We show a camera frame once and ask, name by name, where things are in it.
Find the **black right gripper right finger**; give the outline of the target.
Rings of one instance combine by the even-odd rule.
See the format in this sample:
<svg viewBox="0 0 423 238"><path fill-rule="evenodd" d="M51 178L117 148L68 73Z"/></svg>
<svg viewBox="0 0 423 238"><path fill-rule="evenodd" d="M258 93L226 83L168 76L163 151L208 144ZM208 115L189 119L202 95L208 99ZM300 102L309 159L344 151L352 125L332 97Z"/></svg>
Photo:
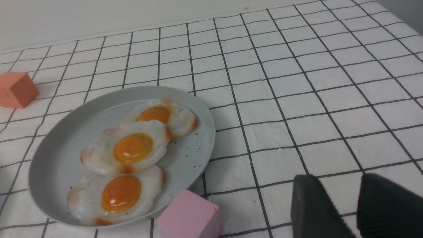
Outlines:
<svg viewBox="0 0 423 238"><path fill-rule="evenodd" d="M421 238L423 199L381 175L365 173L356 218L363 238Z"/></svg>

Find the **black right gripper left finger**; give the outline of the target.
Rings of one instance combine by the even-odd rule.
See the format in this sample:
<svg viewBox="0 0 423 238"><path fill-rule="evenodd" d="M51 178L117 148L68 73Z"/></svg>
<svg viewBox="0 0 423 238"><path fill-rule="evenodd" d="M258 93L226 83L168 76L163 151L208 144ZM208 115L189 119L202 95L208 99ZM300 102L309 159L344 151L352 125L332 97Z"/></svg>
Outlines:
<svg viewBox="0 0 423 238"><path fill-rule="evenodd" d="M294 238L355 238L314 175L296 175L290 208Z"/></svg>

